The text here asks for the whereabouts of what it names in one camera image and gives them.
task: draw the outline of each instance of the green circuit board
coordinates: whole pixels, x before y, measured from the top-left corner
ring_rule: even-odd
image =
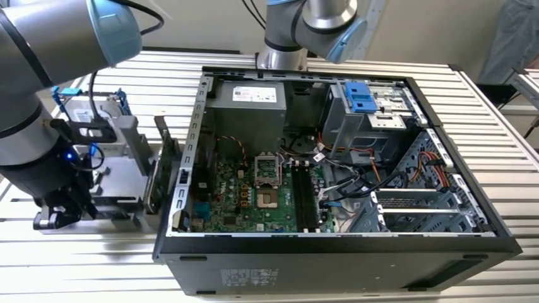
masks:
[[[209,203],[209,219],[204,222],[204,232],[297,232],[291,169],[287,167],[283,169],[281,185],[277,189],[256,189],[252,167],[255,163],[249,164],[243,171],[243,178],[237,173],[240,163],[224,161],[217,164],[216,188],[213,201]],[[311,169],[311,177],[313,180],[323,179],[320,167],[315,166]],[[264,204],[257,201],[259,194],[268,191],[276,193],[276,205],[260,208],[259,205]],[[331,217],[320,226],[320,230],[333,231]]]

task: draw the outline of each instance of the blue robot arm cap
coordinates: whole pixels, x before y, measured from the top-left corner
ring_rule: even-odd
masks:
[[[108,65],[136,56],[143,37],[131,9],[109,0],[85,0],[99,46]]]

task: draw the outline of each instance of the white wall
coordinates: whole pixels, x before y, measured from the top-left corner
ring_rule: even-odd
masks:
[[[139,0],[165,12],[163,30],[144,44],[259,51],[264,32],[240,0]],[[364,11],[368,2],[360,0]],[[504,0],[387,0],[368,60],[458,63],[475,76],[492,40]],[[255,0],[265,16],[265,1]],[[137,14],[144,26],[153,20]]]
[[[144,45],[195,49],[259,52],[264,30],[240,0],[137,0],[165,18],[165,27],[144,37]],[[255,0],[265,17],[265,1]],[[140,27],[155,24],[152,17],[136,13]]]
[[[387,0],[367,52],[373,61],[458,63],[475,77],[504,0]]]

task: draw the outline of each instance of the slatted aluminum table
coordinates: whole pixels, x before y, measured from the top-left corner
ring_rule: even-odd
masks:
[[[128,93],[139,131],[159,141],[153,115],[164,114],[184,140],[201,66],[252,68],[252,56],[143,52],[99,73],[95,90]],[[187,297],[167,266],[152,263],[155,235],[43,235],[36,207],[8,181],[0,184],[0,302],[103,300],[140,302],[539,302],[539,156],[467,75],[443,64],[311,59],[309,71],[411,76],[438,113],[483,190],[524,250],[512,260],[439,294]],[[87,89],[88,77],[75,82]]]

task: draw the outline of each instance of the white label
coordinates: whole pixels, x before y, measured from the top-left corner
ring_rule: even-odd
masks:
[[[275,87],[236,86],[232,101],[277,103],[277,90]]]
[[[316,162],[320,162],[325,158],[325,155],[323,153],[317,153],[312,158]]]
[[[277,276],[276,268],[220,270],[223,285],[228,287],[273,286]]]
[[[321,144],[321,142],[319,142],[319,144],[316,144],[316,149],[317,149],[317,150],[315,150],[315,151],[316,151],[316,152],[321,152],[324,148],[325,148],[325,145]]]

